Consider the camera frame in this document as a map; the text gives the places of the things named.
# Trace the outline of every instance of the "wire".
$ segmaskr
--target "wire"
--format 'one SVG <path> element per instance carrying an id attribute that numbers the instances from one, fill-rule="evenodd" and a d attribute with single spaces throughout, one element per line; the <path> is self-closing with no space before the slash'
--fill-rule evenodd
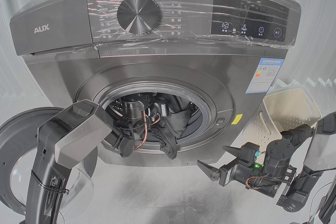
<path id="1" fill-rule="evenodd" d="M 158 123 L 160 121 L 160 119 L 161 119 L 161 117 L 160 117 L 160 114 L 159 114 L 159 118 L 156 121 L 154 121 L 150 126 L 154 125 L 155 123 Z"/>
<path id="2" fill-rule="evenodd" d="M 121 130 L 134 130 L 134 129 L 141 128 L 143 126 L 145 126 L 145 123 L 140 125 L 140 126 L 136 126 L 136 127 L 132 127 L 132 128 L 121 128 L 121 127 L 118 127 L 118 128 L 121 129 Z"/>
<path id="3" fill-rule="evenodd" d="M 145 138 L 143 139 L 142 143 L 139 146 L 137 146 L 136 148 L 134 148 L 134 150 L 137 150 L 137 149 L 141 148 L 142 145 L 146 142 L 146 139 L 147 139 L 147 124 L 146 124 L 145 111 L 142 112 L 142 116 L 143 116 L 143 121 L 144 121 L 144 124 L 145 124 Z"/>
<path id="4" fill-rule="evenodd" d="M 326 169 L 326 170 L 321 170 L 321 171 L 316 171 L 316 172 L 310 174 L 310 176 L 317 175 L 320 172 L 333 171 L 333 170 L 336 170 L 336 168 Z"/>
<path id="5" fill-rule="evenodd" d="M 248 181 L 249 181 L 250 179 L 252 179 L 252 178 L 264 178 L 264 177 L 266 177 L 266 176 L 267 176 L 267 174 L 266 174 L 266 175 L 263 175 L 263 176 L 251 176 L 251 177 L 249 177 L 248 179 L 246 179 L 245 185 L 246 185 L 247 188 L 250 188 L 250 189 L 260 189 L 260 188 L 262 188 L 263 186 L 261 186 L 261 187 L 251 187 L 251 186 L 249 185 Z"/>
<path id="6" fill-rule="evenodd" d="M 306 174 L 306 175 L 304 175 L 303 177 L 297 177 L 296 179 L 298 179 L 298 178 L 305 178 L 305 177 L 308 177 L 308 176 L 315 176 L 315 175 L 317 175 L 317 174 L 319 174 L 319 173 L 321 173 L 321 172 L 326 172 L 326 171 L 333 171 L 333 170 L 336 170 L 336 168 L 331 168 L 331 169 L 326 169 L 326 170 L 320 170 L 320 171 L 316 171 L 316 172 L 314 172 L 314 173 L 312 173 L 312 174 Z"/>
<path id="7" fill-rule="evenodd" d="M 323 187 L 321 187 L 314 195 L 313 199 L 311 200 L 311 205 L 310 205 L 310 210 L 309 210 L 309 219 L 310 219 L 310 214 L 312 213 L 312 206 L 313 206 L 313 201 L 314 201 L 314 198 L 316 196 L 316 194 L 321 190 L 323 189 L 325 186 L 328 186 L 329 184 L 331 184 L 332 182 L 329 182 L 328 184 L 325 184 Z"/>

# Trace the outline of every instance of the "black cloth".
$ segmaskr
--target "black cloth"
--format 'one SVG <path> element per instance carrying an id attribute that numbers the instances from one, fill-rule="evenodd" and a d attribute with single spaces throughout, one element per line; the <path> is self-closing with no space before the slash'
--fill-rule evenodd
<path id="1" fill-rule="evenodd" d="M 157 94 L 155 100 L 166 101 L 169 115 L 152 127 L 152 136 L 159 140 L 160 150 L 170 158 L 177 156 L 176 139 L 181 138 L 190 120 L 190 101 L 170 94 Z"/>

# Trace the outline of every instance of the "play pause button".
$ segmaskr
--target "play pause button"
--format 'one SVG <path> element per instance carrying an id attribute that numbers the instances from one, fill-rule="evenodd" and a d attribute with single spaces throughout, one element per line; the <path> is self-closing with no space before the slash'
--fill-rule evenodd
<path id="1" fill-rule="evenodd" d="M 279 37 L 279 36 L 281 36 L 281 29 L 280 29 L 280 28 L 275 28 L 275 29 L 274 29 L 274 32 L 273 32 L 273 35 L 274 35 L 275 37 Z"/>

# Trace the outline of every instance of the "perforated basket wall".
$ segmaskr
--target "perforated basket wall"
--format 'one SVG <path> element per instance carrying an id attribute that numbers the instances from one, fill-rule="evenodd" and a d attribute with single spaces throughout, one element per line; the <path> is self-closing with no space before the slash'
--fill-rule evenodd
<path id="1" fill-rule="evenodd" d="M 280 132 L 304 123 L 313 126 L 321 118 L 320 110 L 302 86 L 284 87 L 264 97 L 243 130 L 243 140 L 265 151 L 269 142 L 281 139 Z M 264 154 L 258 157 L 262 163 Z"/>

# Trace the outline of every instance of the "control panel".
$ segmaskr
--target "control panel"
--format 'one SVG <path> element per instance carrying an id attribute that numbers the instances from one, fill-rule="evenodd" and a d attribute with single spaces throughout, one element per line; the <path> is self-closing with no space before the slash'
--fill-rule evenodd
<path id="1" fill-rule="evenodd" d="M 285 42 L 289 8 L 272 0 L 87 0 L 94 43 L 139 39 Z"/>
<path id="2" fill-rule="evenodd" d="M 213 0 L 211 34 L 284 41 L 288 12 L 271 0 Z"/>

